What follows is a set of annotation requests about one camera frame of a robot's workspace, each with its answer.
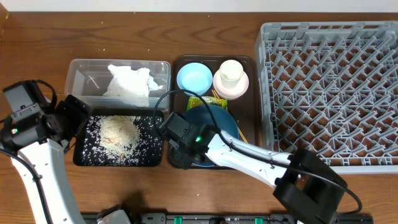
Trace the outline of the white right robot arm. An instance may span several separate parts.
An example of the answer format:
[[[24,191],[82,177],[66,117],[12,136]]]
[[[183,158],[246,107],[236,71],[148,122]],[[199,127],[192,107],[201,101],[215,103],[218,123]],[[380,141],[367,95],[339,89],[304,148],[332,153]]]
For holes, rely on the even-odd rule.
[[[211,125],[192,124],[161,132],[183,169],[194,161],[243,172],[270,186],[274,197],[302,223],[332,223],[347,183],[314,153],[275,152],[242,142]]]

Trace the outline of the cream cup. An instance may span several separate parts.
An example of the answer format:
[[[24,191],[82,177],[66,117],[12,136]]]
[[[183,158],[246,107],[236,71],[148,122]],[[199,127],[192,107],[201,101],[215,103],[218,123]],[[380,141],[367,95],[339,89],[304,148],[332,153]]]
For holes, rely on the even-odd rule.
[[[227,60],[220,66],[221,83],[225,88],[234,88],[243,75],[243,66],[237,60]]]

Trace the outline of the white napkin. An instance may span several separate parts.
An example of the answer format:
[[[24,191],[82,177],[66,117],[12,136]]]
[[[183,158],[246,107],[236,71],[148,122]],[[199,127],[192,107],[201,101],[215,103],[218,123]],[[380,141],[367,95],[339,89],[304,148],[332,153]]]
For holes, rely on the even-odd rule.
[[[149,93],[164,87],[156,84],[149,68],[133,70],[130,66],[109,65],[108,70],[113,78],[103,96],[120,97],[133,106],[148,107]]]

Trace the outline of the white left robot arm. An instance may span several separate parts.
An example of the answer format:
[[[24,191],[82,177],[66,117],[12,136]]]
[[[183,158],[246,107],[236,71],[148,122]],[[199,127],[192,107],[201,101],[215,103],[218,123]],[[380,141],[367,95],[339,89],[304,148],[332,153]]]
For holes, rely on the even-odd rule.
[[[25,185],[36,223],[86,223],[65,170],[64,154],[71,138],[36,140],[17,151],[12,143],[1,140],[1,151],[11,157]]]

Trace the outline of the dark blue plate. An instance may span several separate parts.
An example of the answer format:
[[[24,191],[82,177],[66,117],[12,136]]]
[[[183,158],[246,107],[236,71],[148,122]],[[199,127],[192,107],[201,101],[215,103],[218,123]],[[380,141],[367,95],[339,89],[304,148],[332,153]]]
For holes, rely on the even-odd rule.
[[[234,118],[226,110],[220,108],[219,106],[210,105],[209,107],[218,127],[221,130],[226,131],[232,137],[239,139],[238,125],[236,124]],[[183,114],[183,117],[187,122],[195,125],[198,129],[206,124],[214,125],[211,115],[205,105],[196,106],[187,110]]]

